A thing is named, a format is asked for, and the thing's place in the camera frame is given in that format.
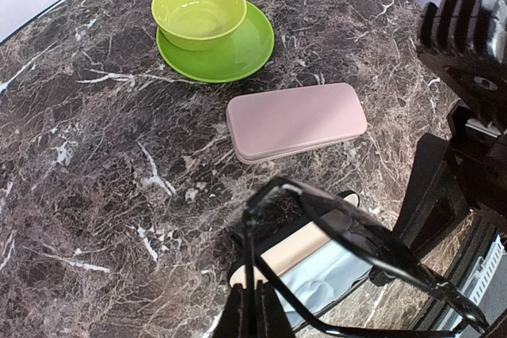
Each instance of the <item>pink pencil case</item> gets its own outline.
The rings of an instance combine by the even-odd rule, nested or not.
[[[368,122],[352,86],[334,83],[233,98],[227,125],[238,160],[257,164],[354,139]]]

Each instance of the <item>black metal object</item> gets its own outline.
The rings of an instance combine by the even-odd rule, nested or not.
[[[257,283],[255,289],[256,330],[258,338],[293,338],[292,327],[285,317],[278,297],[269,283]],[[227,299],[220,322],[214,336],[217,338],[248,337],[247,293],[241,285],[236,285]]]
[[[459,289],[463,289],[479,257],[486,257],[491,242],[498,235],[497,229],[483,218],[475,218],[467,237],[461,245],[445,278],[449,279]],[[448,308],[443,302],[429,300],[419,315],[415,318],[411,328],[414,330],[438,329],[446,317]]]
[[[346,199],[347,197],[355,195],[357,196],[357,206],[360,205],[360,197],[357,193],[351,190],[340,192],[337,196]],[[255,245],[255,253],[259,256],[262,256],[266,251],[271,249],[273,246],[277,245],[278,243],[282,242],[284,239],[289,237],[290,235],[294,234],[299,229],[305,227],[308,223],[310,223],[311,220],[304,215],[300,218],[296,219],[295,221],[289,223],[288,225],[284,226],[282,229],[275,232],[274,235],[268,236],[266,239],[260,240]],[[241,234],[238,234],[234,231],[230,231],[229,233],[231,240],[234,242],[234,244],[239,249],[243,249],[243,236]],[[238,261],[233,263],[231,265],[231,268],[229,269],[229,272],[227,273],[227,281],[231,281],[232,275],[240,269],[245,264],[245,261],[240,257]],[[363,285],[366,281],[368,281],[368,276],[366,275],[362,279],[357,280],[351,287],[348,289],[345,293],[343,293],[339,298],[332,301],[329,305],[325,306],[318,312],[314,312],[314,315],[317,318],[320,318],[324,316],[326,313],[328,313],[330,310],[334,309],[338,304],[343,302],[348,296],[351,295],[354,291],[356,291],[361,285]],[[308,326],[308,323],[303,320],[303,322],[300,325],[292,326],[292,330],[294,333],[299,332],[300,330],[306,328]]]
[[[263,203],[274,192],[284,191],[293,196],[304,214],[315,223],[329,237],[334,239],[355,256],[369,264],[382,268],[392,276],[402,279],[435,299],[445,302],[463,317],[452,331],[404,331],[360,329],[328,325],[314,316],[299,299],[285,286],[282,280],[254,251],[255,226],[261,220],[264,208]],[[246,313],[248,321],[242,318],[246,326],[244,336],[257,337],[259,329],[265,329],[262,324],[265,319],[265,310],[259,314],[256,291],[254,289],[254,263],[274,288],[292,305],[294,310],[305,321],[331,336],[351,338],[452,338],[462,332],[466,326],[482,332],[489,326],[481,310],[470,300],[461,295],[449,281],[429,270],[413,253],[401,244],[391,231],[380,225],[369,214],[361,211],[340,197],[333,197],[321,190],[284,178],[275,178],[256,193],[248,202],[243,212],[244,258],[246,269],[246,289],[242,289],[242,304],[228,303],[226,316],[238,313],[241,308],[243,316]]]
[[[421,61],[463,101],[449,113],[449,142],[417,145],[394,232],[417,257],[434,249],[470,209],[507,231],[507,0],[429,3],[419,24]],[[377,285],[392,281],[379,270]]]
[[[230,335],[222,329],[215,334],[217,338],[282,336],[265,318],[269,305],[256,298],[254,263],[310,325],[330,335],[455,336],[464,327],[461,323],[454,332],[374,331],[330,326],[313,316],[254,252],[254,226],[259,216],[256,207],[274,188],[283,186],[299,196],[305,213],[324,232],[374,266],[370,276],[374,283],[383,285],[395,277],[402,278],[460,310],[464,320],[477,330],[485,328],[480,312],[463,300],[450,282],[423,268],[418,260],[442,242],[471,209],[507,232],[507,0],[442,0],[440,7],[429,3],[421,17],[418,35],[419,58],[462,101],[448,117],[452,131],[449,142],[431,135],[419,141],[409,187],[393,232],[371,228],[368,220],[355,218],[355,207],[338,202],[335,207],[353,219],[353,225],[374,243],[375,250],[361,248],[344,238],[348,231],[338,233],[312,212],[315,199],[304,199],[305,191],[299,184],[280,179],[276,180],[278,183],[270,183],[250,201],[244,214],[248,286],[245,290],[233,290],[220,322],[220,326],[236,326],[227,321],[240,318],[240,325],[245,327],[231,328]],[[234,296],[237,293],[241,302]],[[506,326],[507,318],[501,317],[484,337],[507,336]]]

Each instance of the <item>light blue cloth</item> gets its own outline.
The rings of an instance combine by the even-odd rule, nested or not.
[[[312,312],[318,313],[363,279],[372,266],[330,241],[314,254],[281,276],[294,295]],[[301,325],[294,308],[278,294],[278,298],[293,328]]]

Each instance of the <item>white marble vein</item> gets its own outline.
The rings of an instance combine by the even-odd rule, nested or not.
[[[202,82],[189,81],[188,79],[183,79],[183,78],[174,79],[174,78],[168,78],[168,77],[161,77],[159,75],[147,74],[147,73],[141,73],[141,74],[110,73],[107,71],[96,70],[96,69],[90,69],[90,71],[92,73],[103,74],[103,75],[102,75],[102,77],[99,77],[99,78],[78,80],[78,81],[76,81],[76,83],[99,83],[99,82],[104,82],[109,79],[112,79],[113,81],[117,81],[117,82],[128,82],[128,84],[133,87],[133,86],[135,86],[135,79],[136,78],[146,78],[146,79],[152,79],[152,80],[154,79],[154,80],[164,81],[167,83],[183,82],[183,83],[188,83],[190,85],[202,85]],[[145,89],[152,82],[153,81],[143,84],[139,88],[139,91]]]
[[[53,46],[54,45],[50,45],[49,47],[44,49],[41,53],[30,59],[20,70],[17,71],[17,73],[11,79],[8,79],[6,82],[0,82],[0,95],[2,95],[2,93],[9,88],[10,84],[13,83],[20,75],[22,75],[30,67],[30,65],[32,65],[39,57],[41,57],[46,51],[51,49]]]
[[[379,308],[380,302],[382,301],[383,296],[386,294],[386,291],[387,291],[387,287],[382,288],[382,290],[380,291],[379,296],[377,297],[377,299],[373,303],[372,311],[370,312],[370,314],[368,315],[368,318],[366,319],[365,323],[363,324],[364,328],[366,328],[368,326],[368,324],[370,323],[372,318],[375,316],[375,313],[376,313],[377,309]]]
[[[216,143],[222,142],[223,140],[229,138],[227,125],[225,123],[218,123],[218,124],[215,124],[213,127],[216,130],[216,135],[213,136],[213,139],[211,139],[205,146],[203,146],[199,150],[196,150],[194,152],[194,154],[204,152],[204,151],[210,149],[212,146],[216,145]]]
[[[150,254],[153,261],[156,263],[158,261],[158,254],[153,249],[153,247],[151,247],[150,241],[148,240],[148,237],[146,236],[146,230],[144,228],[142,228],[141,226],[139,226],[137,228],[137,233],[139,234],[141,239],[143,239],[143,243],[144,243],[144,246],[146,247],[146,250]]]
[[[48,253],[40,253],[40,255],[49,257],[51,259],[56,259],[56,260],[62,261],[65,264],[69,264],[71,267],[82,268],[86,271],[98,271],[98,272],[104,272],[104,273],[111,273],[111,270],[109,268],[102,267],[100,265],[83,263],[83,262],[77,261],[75,259],[69,259],[69,258],[61,257],[58,255],[50,255]]]
[[[13,189],[14,182],[9,181],[7,183],[7,188],[4,190],[5,195],[3,197],[0,197],[0,214],[2,213],[3,208],[6,206],[7,197],[10,194],[10,191]]]
[[[230,157],[234,153],[234,149],[228,150],[221,158],[219,158],[217,161],[215,161],[215,165],[220,164],[222,161],[226,160],[228,157]]]
[[[150,162],[150,166],[151,166],[151,177],[143,178],[141,180],[141,184],[145,187],[148,187],[152,184],[156,184],[159,187],[161,187],[162,189],[164,189],[164,191],[167,193],[167,195],[169,197],[175,196],[176,189],[174,188],[174,186],[169,181],[161,178],[158,175],[158,168],[157,168],[157,165],[155,164],[155,160],[151,157],[150,153],[146,150],[146,148],[144,147],[143,144],[138,142],[138,145],[141,148],[141,150],[143,151],[143,153],[146,155],[148,161]]]
[[[3,257],[2,262],[0,263],[0,271],[3,268],[5,268],[5,266],[7,265],[7,262],[10,260],[10,256],[12,254],[12,251],[14,251],[14,232],[11,231],[9,237],[7,238],[7,241],[3,245],[2,255],[4,257]]]
[[[201,338],[210,338],[212,336],[212,333],[215,331],[216,327],[219,325],[220,318],[222,317],[222,314],[219,313],[213,318],[213,322],[208,330],[203,334]]]
[[[66,141],[63,144],[56,148],[57,156],[56,156],[56,164],[60,164],[63,166],[69,166],[71,163],[72,157],[74,156],[74,148],[78,145],[78,142],[74,141]]]
[[[436,85],[440,83],[440,78],[434,78],[430,82],[426,84],[426,87],[430,87],[431,85]]]

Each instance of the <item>black eyeglass frame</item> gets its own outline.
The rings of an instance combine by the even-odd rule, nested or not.
[[[255,226],[262,218],[262,204],[274,192],[280,190],[294,197],[303,213],[315,223],[316,226],[338,244],[349,250],[353,255],[369,263],[374,268],[383,269],[386,273],[415,286],[431,297],[447,303],[462,316],[463,320],[452,331],[425,332],[341,327],[329,325],[319,320],[288,289],[262,257],[255,252]],[[395,263],[388,263],[380,257],[373,256],[368,250],[348,240],[333,227],[324,222],[319,213],[315,211],[311,205],[312,197],[320,197],[321,200],[324,199],[326,202],[330,201],[322,196],[309,193],[302,184],[283,177],[275,177],[246,202],[247,208],[243,211],[242,223],[246,292],[248,294],[248,329],[250,336],[257,336],[254,265],[309,325],[330,336],[349,338],[452,338],[461,333],[468,325],[472,326],[480,333],[483,333],[488,328],[489,324],[479,307],[468,298],[464,297],[453,284],[446,280],[446,278],[421,264],[404,244],[395,239],[391,231],[385,227],[379,227],[379,225],[365,224],[365,217],[367,217],[366,220],[368,220],[370,218],[369,215],[339,197],[330,196],[330,198],[332,197],[331,202],[334,204],[334,209],[352,218],[370,234],[374,234],[380,239],[383,243],[384,252],[387,253]]]

